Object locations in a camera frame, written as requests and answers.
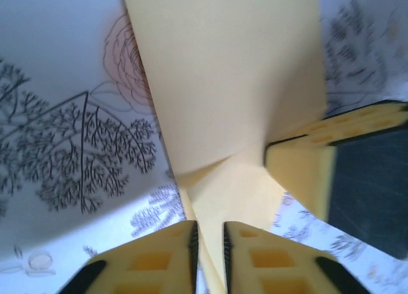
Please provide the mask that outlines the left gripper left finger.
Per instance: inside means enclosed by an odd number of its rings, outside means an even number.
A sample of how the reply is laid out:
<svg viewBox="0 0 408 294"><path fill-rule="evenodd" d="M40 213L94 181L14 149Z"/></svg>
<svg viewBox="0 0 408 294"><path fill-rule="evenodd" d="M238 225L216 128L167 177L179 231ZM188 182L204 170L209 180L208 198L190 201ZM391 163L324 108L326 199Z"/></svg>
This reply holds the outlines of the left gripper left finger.
<svg viewBox="0 0 408 294"><path fill-rule="evenodd" d="M91 258L59 294L196 294L198 246L181 221Z"/></svg>

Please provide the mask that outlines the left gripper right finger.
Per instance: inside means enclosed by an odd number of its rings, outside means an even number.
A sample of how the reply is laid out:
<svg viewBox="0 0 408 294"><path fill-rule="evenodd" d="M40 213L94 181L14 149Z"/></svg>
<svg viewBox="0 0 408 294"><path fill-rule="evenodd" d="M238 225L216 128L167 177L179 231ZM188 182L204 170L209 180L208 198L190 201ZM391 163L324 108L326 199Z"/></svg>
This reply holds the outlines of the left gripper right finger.
<svg viewBox="0 0 408 294"><path fill-rule="evenodd" d="M227 294L371 294L324 251L237 221L223 236Z"/></svg>

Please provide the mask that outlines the yellow paper sheet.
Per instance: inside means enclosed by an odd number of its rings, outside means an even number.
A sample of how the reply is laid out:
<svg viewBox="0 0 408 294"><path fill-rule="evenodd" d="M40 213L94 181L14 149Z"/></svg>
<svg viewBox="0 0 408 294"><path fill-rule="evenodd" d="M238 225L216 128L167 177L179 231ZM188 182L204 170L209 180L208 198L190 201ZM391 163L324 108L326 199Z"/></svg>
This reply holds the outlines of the yellow paper sheet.
<svg viewBox="0 0 408 294"><path fill-rule="evenodd" d="M222 224L270 229L284 188L265 145L326 109L319 0L125 0L211 294Z"/></svg>

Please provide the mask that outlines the floral patterned table cover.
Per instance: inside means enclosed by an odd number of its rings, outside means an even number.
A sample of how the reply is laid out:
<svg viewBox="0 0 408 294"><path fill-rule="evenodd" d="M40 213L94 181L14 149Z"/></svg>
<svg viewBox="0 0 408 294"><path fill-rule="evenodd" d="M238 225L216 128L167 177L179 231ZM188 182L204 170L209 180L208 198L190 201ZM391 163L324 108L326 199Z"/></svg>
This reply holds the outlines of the floral patterned table cover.
<svg viewBox="0 0 408 294"><path fill-rule="evenodd" d="M321 4L330 113L408 99L408 0ZM113 27L127 27L122 0L0 0L0 294L57 294L98 253L186 217L162 145L148 174L122 165L128 192L93 214L49 210L42 179L22 178L18 127L32 116L43 120L23 151L35 161L79 148L82 107L134 116L107 70Z"/></svg>

